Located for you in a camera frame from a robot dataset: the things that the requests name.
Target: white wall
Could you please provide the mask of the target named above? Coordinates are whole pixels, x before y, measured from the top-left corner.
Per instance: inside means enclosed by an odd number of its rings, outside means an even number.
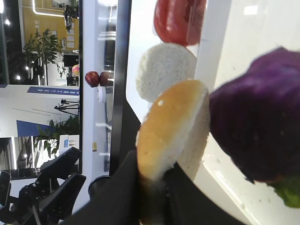
[[[78,96],[27,93],[29,85],[8,85],[0,88],[0,137],[17,137],[16,120],[49,125],[50,120],[65,121],[69,114],[54,107],[60,100],[78,101]],[[76,114],[77,110],[68,111]]]

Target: yellow wall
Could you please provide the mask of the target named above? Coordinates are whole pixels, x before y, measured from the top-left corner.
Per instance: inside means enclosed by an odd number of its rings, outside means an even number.
[[[43,13],[51,13],[51,14],[63,14],[63,9],[49,7],[50,3],[47,3],[50,0],[35,0],[36,1],[36,11]],[[48,7],[50,9],[55,10],[47,10],[42,7]],[[22,10],[23,10],[23,24],[24,24],[24,37],[25,43],[28,42],[30,35],[35,34],[36,25],[39,27],[39,31],[43,32],[47,28],[50,30],[57,31],[58,39],[65,38],[67,40],[67,29],[65,27],[65,21],[63,17],[55,17],[48,15],[37,15],[32,10],[32,0],[22,0]],[[74,48],[66,48],[67,50],[79,49],[79,20],[73,19],[74,21]]]

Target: blue banner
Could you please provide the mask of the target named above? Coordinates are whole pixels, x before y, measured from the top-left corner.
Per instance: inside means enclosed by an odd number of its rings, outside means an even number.
[[[38,126],[41,127],[42,131],[49,129],[54,132],[51,126],[17,120],[18,137],[39,136]]]
[[[29,87],[27,93],[79,96],[79,90],[65,89],[65,88],[46,88],[41,86]]]

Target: black frame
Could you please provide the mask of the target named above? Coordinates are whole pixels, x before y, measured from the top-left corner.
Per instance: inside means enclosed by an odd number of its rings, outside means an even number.
[[[119,0],[117,7],[110,176],[117,171],[127,153],[135,149],[135,137],[140,128],[126,99],[131,0]]]
[[[83,0],[79,0],[79,173],[83,172]]]

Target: tripod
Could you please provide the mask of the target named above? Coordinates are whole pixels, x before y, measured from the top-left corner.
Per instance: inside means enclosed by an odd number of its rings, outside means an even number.
[[[65,99],[62,99],[60,101],[61,105],[58,104],[58,106],[55,106],[54,109],[60,111],[60,112],[63,112],[63,113],[68,113],[68,114],[71,114],[71,115],[74,115],[74,116],[78,116],[78,114],[74,114],[74,113],[71,113],[71,112],[67,112],[66,110],[73,110],[73,109],[77,109],[79,110],[79,103],[78,102],[72,102],[72,101],[67,101]]]

